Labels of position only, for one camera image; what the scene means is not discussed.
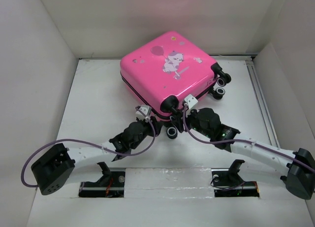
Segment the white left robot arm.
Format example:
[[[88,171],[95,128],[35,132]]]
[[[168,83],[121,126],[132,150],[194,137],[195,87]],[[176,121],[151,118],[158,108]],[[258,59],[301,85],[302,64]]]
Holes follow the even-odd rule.
[[[100,169],[93,173],[93,181],[98,187],[109,187],[114,178],[107,161],[115,162],[132,157],[136,149],[147,137],[156,138],[161,132],[163,122],[155,117],[136,120],[114,138],[100,145],[84,142],[84,147],[67,148],[63,142],[55,143],[31,165],[32,173],[42,195],[51,195],[65,184],[82,182],[75,178],[74,172],[88,165],[97,164]]]

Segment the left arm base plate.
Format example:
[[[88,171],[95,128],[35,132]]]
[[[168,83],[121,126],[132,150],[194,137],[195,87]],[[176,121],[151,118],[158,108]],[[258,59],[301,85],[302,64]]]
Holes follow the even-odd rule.
[[[95,182],[81,182],[78,196],[81,198],[124,197],[126,169],[110,169],[105,162],[99,162],[102,176]]]

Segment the pink suitcase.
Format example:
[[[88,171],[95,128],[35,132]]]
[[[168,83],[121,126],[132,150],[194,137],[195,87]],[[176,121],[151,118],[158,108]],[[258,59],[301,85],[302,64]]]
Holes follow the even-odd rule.
[[[126,88],[140,104],[150,106],[157,120],[184,131],[184,99],[207,94],[221,99],[231,82],[219,63],[177,32],[166,32],[120,61]]]

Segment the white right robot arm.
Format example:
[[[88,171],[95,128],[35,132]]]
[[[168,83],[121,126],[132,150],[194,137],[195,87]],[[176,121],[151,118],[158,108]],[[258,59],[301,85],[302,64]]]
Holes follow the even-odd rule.
[[[280,180],[291,194],[304,200],[312,198],[315,192],[315,159],[310,151],[303,148],[285,150],[242,136],[238,129],[221,123],[219,115],[211,108],[189,112],[185,105],[182,120],[186,132],[194,130],[207,137],[207,140],[202,140],[191,134],[198,142],[261,162],[280,173]]]

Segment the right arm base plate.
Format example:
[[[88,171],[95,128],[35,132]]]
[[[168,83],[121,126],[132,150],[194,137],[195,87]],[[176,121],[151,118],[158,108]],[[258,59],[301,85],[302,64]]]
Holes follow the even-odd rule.
[[[239,175],[244,160],[235,160],[229,168],[212,168],[210,186],[215,197],[260,197],[256,181],[244,181]]]

